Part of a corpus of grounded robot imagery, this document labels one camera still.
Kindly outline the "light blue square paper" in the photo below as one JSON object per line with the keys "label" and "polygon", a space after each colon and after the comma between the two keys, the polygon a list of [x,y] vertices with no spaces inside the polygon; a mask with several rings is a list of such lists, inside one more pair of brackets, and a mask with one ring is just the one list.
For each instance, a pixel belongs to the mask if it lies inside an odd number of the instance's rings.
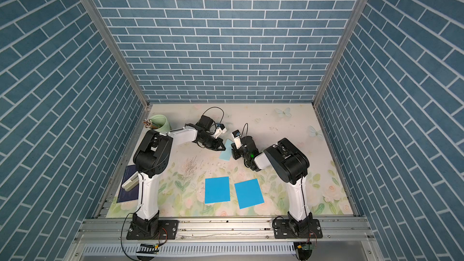
{"label": "light blue square paper", "polygon": [[232,157],[232,144],[233,144],[232,140],[226,139],[225,151],[222,151],[220,153],[220,156],[219,156],[220,160],[224,160],[224,161],[230,160],[230,158]]}

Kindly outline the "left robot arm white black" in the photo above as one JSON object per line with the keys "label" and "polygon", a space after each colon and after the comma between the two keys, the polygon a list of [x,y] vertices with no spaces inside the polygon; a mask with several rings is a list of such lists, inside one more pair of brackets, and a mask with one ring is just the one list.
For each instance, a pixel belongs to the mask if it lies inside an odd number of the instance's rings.
{"label": "left robot arm white black", "polygon": [[174,148],[184,143],[196,143],[211,151],[225,151],[219,136],[227,129],[208,116],[201,116],[196,124],[185,124],[181,129],[169,132],[149,130],[142,139],[133,162],[139,182],[138,209],[132,215],[128,237],[151,239],[160,232],[158,190],[160,175],[169,165]]}

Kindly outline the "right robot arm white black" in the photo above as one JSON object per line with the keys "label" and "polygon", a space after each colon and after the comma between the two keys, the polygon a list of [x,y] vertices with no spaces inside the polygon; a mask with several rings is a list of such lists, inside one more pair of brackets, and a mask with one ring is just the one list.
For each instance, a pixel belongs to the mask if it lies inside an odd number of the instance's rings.
{"label": "right robot arm white black", "polygon": [[251,136],[237,137],[232,144],[234,159],[243,158],[245,167],[259,172],[269,166],[286,184],[289,199],[288,228],[299,236],[309,233],[312,213],[306,197],[306,179],[309,160],[292,142],[283,138],[276,144],[259,152]]}

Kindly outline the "blue paper sheet left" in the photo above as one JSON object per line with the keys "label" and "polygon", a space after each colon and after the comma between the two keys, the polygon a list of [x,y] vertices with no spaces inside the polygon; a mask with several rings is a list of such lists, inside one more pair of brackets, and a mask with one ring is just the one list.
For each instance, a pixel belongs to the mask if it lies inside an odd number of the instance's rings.
{"label": "blue paper sheet left", "polygon": [[208,178],[205,180],[206,204],[223,203],[230,201],[229,177]]}

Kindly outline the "blue paper sheet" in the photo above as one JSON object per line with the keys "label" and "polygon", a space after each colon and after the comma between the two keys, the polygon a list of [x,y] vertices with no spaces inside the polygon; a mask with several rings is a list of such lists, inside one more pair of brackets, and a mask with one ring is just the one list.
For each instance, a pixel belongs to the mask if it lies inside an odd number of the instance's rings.
{"label": "blue paper sheet", "polygon": [[234,185],[240,209],[263,204],[264,198],[257,179],[238,182]]}
{"label": "blue paper sheet", "polygon": [[208,178],[205,180],[206,204],[223,203],[230,201],[229,177]]}

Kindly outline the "blue paper sheet right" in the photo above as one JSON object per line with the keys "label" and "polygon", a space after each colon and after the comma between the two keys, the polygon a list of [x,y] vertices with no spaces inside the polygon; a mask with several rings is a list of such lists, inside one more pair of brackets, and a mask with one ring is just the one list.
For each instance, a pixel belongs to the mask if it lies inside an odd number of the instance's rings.
{"label": "blue paper sheet right", "polygon": [[238,182],[234,185],[240,209],[263,204],[264,198],[257,179]]}

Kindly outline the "green pencil cup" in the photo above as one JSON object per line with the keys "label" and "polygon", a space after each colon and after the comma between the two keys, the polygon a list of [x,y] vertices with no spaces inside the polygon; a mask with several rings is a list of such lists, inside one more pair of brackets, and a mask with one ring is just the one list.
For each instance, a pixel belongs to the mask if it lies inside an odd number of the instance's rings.
{"label": "green pencil cup", "polygon": [[151,117],[146,118],[146,119],[150,119],[154,124],[156,124],[158,126],[158,129],[153,129],[153,130],[155,130],[157,132],[166,133],[166,132],[171,131],[170,123],[169,123],[167,117],[164,116],[164,115],[157,114],[157,115],[151,116]]}

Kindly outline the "white stapler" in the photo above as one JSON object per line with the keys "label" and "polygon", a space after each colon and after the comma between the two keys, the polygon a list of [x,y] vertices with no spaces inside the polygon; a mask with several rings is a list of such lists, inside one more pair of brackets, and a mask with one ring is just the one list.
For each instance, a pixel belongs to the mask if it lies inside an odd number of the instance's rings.
{"label": "white stapler", "polygon": [[132,189],[135,188],[139,184],[138,180],[138,172],[135,172],[132,176],[130,176],[123,184],[122,189],[126,192],[130,192]]}

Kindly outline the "dark blue notebook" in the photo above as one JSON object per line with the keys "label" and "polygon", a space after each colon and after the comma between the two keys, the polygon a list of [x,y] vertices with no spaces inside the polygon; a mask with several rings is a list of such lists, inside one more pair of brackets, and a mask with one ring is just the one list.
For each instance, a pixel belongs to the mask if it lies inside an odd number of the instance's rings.
{"label": "dark blue notebook", "polygon": [[127,166],[118,193],[117,203],[125,203],[138,199],[138,172],[136,165]]}

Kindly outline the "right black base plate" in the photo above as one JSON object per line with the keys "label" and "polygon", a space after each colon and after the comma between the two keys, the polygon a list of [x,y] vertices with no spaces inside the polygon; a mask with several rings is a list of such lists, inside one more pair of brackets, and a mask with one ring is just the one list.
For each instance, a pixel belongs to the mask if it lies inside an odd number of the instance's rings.
{"label": "right black base plate", "polygon": [[276,239],[321,239],[323,237],[321,225],[317,219],[296,224],[278,216],[273,219],[271,227]]}

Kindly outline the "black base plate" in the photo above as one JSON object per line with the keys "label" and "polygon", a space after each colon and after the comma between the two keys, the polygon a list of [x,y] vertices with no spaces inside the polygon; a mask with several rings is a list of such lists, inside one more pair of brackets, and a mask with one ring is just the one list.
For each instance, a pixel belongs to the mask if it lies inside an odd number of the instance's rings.
{"label": "black base plate", "polygon": [[271,227],[276,239],[321,239],[323,237],[321,225],[317,219],[296,224],[278,216],[273,219]]}
{"label": "black base plate", "polygon": [[162,219],[155,222],[132,221],[126,235],[127,240],[174,240],[179,220]]}

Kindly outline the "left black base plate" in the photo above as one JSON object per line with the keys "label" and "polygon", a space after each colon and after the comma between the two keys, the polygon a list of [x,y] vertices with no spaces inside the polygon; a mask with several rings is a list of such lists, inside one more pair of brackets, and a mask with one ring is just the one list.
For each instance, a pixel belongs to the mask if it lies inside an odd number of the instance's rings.
{"label": "left black base plate", "polygon": [[132,221],[126,235],[127,240],[174,240],[179,220],[162,219],[155,222]]}

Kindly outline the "aluminium mounting rail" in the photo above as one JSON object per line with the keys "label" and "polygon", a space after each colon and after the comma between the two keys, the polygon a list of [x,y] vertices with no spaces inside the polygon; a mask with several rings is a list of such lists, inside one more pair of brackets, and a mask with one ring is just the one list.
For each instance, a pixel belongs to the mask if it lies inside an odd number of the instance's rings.
{"label": "aluminium mounting rail", "polygon": [[[316,216],[323,237],[319,241],[373,240],[374,234],[365,217]],[[272,217],[182,217],[175,242],[272,241]],[[130,220],[123,218],[86,219],[75,241],[112,243],[125,240]]]}

